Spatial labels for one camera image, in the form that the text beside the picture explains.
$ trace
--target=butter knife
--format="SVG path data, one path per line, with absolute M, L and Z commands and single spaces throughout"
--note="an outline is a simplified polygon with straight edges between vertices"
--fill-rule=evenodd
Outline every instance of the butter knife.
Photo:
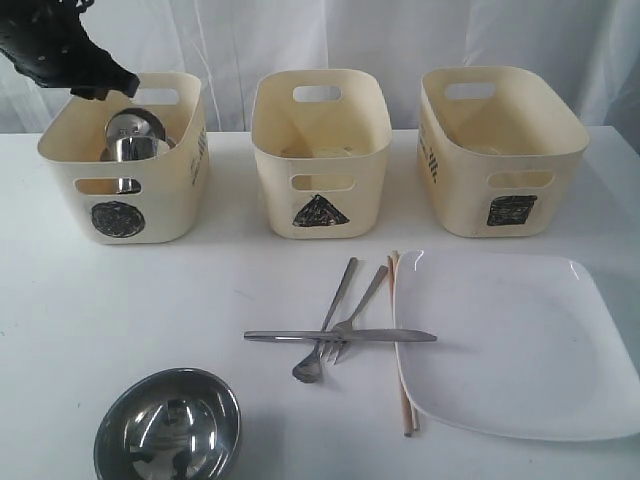
M 248 331 L 244 333 L 244 339 L 258 342 L 435 342 L 438 337 L 421 330 L 381 328 L 352 332 Z

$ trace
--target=white table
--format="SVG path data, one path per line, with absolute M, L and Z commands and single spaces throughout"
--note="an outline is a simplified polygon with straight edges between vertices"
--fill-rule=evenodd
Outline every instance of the white table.
M 354 347 L 303 385 L 307 345 L 250 343 L 249 329 L 320 326 L 349 256 L 363 259 L 355 306 L 393 249 L 453 247 L 572 257 L 593 274 L 640 368 L 640 159 L 612 128 L 592 143 L 553 225 L 527 239 L 468 240 L 435 222 L 415 131 L 395 132 L 378 226 L 352 240 L 271 233 L 249 134 L 210 134 L 213 169 L 199 220 L 164 245 L 86 240 L 36 152 L 0 136 L 0 478 L 95 478 L 94 434 L 117 396 L 153 372 L 199 367 L 238 395 L 244 443 L 233 479 L 637 479 L 640 436 L 545 443 L 422 419 L 402 435 L 391 347 Z M 389 326 L 388 292 L 360 325 Z

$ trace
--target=storage bin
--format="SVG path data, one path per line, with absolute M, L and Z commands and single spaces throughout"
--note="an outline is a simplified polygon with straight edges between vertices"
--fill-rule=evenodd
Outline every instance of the storage bin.
M 298 87 L 339 98 L 302 101 Z M 355 70 L 279 72 L 258 86 L 252 141 L 271 228 L 287 238 L 345 238 L 376 223 L 391 122 L 378 82 Z
M 418 161 L 438 221 L 456 235 L 544 230 L 588 144 L 571 110 L 526 70 L 447 68 L 422 78 Z
M 175 104 L 139 105 L 155 114 L 176 142 L 167 153 L 124 163 L 99 161 L 105 125 L 115 113 L 136 105 L 114 91 L 102 102 L 71 99 L 38 143 L 78 225 L 99 243 L 157 243 L 183 235 L 196 218 L 206 183 L 209 151 L 200 80 L 184 73 L 139 78 L 143 95 L 177 93 Z M 119 178 L 136 180 L 141 191 L 116 193 Z

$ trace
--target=white backdrop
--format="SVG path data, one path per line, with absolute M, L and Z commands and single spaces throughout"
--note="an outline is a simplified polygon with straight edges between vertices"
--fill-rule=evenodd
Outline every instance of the white backdrop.
M 367 71 L 394 128 L 413 128 L 424 73 L 503 64 L 640 151 L 640 0 L 96 0 L 81 18 L 129 70 L 199 76 L 212 131 L 250 129 L 257 83 L 278 70 Z M 2 132 L 43 131 L 69 98 L 5 59 L 0 81 Z

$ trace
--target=plate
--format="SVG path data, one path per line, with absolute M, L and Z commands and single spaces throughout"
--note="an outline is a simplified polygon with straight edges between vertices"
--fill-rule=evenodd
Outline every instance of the plate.
M 470 430 L 540 440 L 640 431 L 640 380 L 589 272 L 560 257 L 413 251 L 394 321 L 433 344 L 398 344 L 414 406 Z

